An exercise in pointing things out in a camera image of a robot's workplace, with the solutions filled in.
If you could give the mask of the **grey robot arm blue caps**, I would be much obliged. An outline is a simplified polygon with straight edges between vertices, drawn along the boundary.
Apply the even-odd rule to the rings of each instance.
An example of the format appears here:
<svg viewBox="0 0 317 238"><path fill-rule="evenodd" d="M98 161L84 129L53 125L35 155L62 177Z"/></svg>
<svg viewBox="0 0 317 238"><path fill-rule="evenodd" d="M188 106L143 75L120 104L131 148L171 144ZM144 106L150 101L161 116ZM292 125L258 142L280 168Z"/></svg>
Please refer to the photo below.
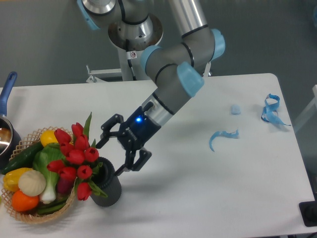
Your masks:
<svg viewBox="0 0 317 238"><path fill-rule="evenodd" d="M131 54L140 51L140 67L157 86L128 119L116 114L106 121L97 143L102 148L116 137L124 148L125 162L116 176L139 171L151 157L145 143L202 88L202 70L224 53L224 38L209 28L197 0L169 2L182 41L167 49L158 46L162 27L144 0L80 0L77 4L92 28L107 28L112 43L125 51L122 68L129 68L134 76Z"/></svg>

